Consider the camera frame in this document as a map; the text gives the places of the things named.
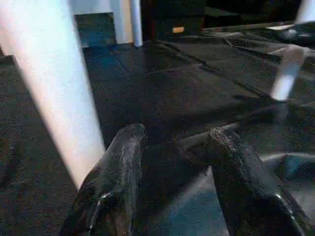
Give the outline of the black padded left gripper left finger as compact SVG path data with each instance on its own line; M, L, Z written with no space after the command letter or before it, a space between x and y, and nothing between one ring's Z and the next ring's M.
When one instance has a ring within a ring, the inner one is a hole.
M145 142L140 123L118 131L78 190L62 236L133 235Z

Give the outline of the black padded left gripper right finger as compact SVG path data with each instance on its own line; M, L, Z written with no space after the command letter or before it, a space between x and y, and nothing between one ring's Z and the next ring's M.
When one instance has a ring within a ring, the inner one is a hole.
M219 203L232 236L308 236L310 219L253 148L225 128L209 132Z

